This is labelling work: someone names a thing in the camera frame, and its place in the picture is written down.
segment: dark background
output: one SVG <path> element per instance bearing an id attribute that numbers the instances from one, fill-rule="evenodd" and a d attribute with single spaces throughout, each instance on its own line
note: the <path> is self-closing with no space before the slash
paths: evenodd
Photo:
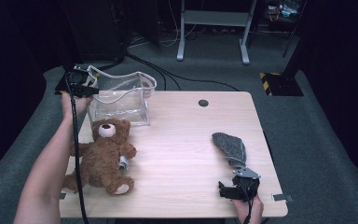
<path id="1" fill-rule="evenodd" d="M 164 8 L 161 1 L 130 2 L 128 6 L 143 2 L 149 7 L 137 8 L 144 10 L 151 23 L 158 13 L 165 12 L 160 10 Z M 122 12 L 139 16 L 136 11 Z M 358 2 L 310 1 L 305 13 L 301 39 L 288 66 L 307 75 L 333 129 L 358 167 Z M 130 30 L 136 30 L 134 24 L 141 20 L 124 18 Z M 111 24 L 111 29 L 103 31 L 116 32 L 117 27 Z M 156 41 L 156 27 L 142 27 L 145 31 L 139 33 Z M 125 48 L 126 37 L 116 38 L 116 49 Z M 46 88 L 43 73 L 55 66 L 70 69 L 71 64 L 81 63 L 85 59 L 81 52 L 61 1 L 0 0 L 0 159 L 42 99 Z"/>

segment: transparent plastic bin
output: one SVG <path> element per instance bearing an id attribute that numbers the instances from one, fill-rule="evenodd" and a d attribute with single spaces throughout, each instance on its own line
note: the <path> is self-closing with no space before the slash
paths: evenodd
<path id="1" fill-rule="evenodd" d="M 91 126 L 94 121 L 111 118 L 126 119 L 131 126 L 150 125 L 147 98 L 157 86 L 154 78 L 142 72 L 111 76 L 93 66 L 88 71 L 91 86 L 100 89 L 88 108 Z"/>

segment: wooden table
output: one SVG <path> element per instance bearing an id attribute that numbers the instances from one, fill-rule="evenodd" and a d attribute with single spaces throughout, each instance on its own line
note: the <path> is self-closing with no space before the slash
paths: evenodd
<path id="1" fill-rule="evenodd" d="M 199 100 L 208 101 L 200 106 Z M 259 196 L 263 217 L 283 217 L 285 202 L 271 194 L 282 193 L 269 155 L 255 105 L 248 92 L 156 91 L 148 100 L 150 126 L 131 128 L 129 142 L 137 148 L 127 175 L 135 180 L 133 191 L 110 196 L 104 189 L 86 185 L 88 217 L 236 217 L 229 199 L 219 196 L 218 181 L 232 186 L 232 167 L 213 144 L 213 133 L 242 139 L 247 166 L 261 175 Z M 80 142 L 91 142 L 85 119 Z M 69 160 L 67 174 L 75 160 Z M 78 194 L 68 192 L 60 202 L 62 217 L 81 217 Z"/>

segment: teddy bear paw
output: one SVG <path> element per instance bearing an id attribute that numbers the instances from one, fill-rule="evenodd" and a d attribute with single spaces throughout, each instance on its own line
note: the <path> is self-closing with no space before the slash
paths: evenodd
<path id="1" fill-rule="evenodd" d="M 126 184 L 123 184 L 121 185 L 120 187 L 118 187 L 117 191 L 116 191 L 116 194 L 123 194 L 123 193 L 126 193 L 127 191 L 129 191 L 130 189 L 130 186 L 126 185 Z"/>

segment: teddy bear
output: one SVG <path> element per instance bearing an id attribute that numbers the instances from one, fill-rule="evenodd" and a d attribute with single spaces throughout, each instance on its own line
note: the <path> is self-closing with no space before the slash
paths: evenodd
<path id="1" fill-rule="evenodd" d="M 128 160 L 136 155 L 136 148 L 127 143 L 131 123 L 125 119 L 102 119 L 94 121 L 92 127 L 94 142 L 79 143 L 82 187 L 86 184 L 96 188 L 104 187 L 112 196 L 130 191 L 134 181 L 130 176 L 122 174 L 120 160 L 124 161 L 122 163 L 126 167 Z M 70 150 L 71 156 L 75 156 L 75 144 Z M 65 176 L 62 188 L 78 192 L 76 171 Z"/>

